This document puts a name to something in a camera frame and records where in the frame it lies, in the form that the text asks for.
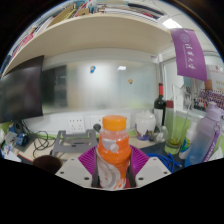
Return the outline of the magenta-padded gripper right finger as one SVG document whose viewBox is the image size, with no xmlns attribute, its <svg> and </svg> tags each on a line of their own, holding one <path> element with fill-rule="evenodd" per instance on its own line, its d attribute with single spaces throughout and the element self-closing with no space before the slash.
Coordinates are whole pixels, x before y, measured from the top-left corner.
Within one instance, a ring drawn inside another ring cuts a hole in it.
<svg viewBox="0 0 224 224">
<path fill-rule="evenodd" d="M 129 181 L 131 187 L 143 187 L 170 174 L 168 168 L 156 156 L 147 156 L 131 146 Z"/>
</svg>

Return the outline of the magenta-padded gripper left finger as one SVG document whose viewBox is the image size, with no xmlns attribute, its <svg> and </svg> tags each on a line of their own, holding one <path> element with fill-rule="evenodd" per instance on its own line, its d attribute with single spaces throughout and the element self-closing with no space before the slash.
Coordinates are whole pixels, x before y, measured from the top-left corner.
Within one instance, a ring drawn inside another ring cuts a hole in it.
<svg viewBox="0 0 224 224">
<path fill-rule="evenodd" d="M 57 171 L 56 175 L 81 187 L 97 188 L 96 148 L 93 147 L 78 157 L 70 157 Z"/>
</svg>

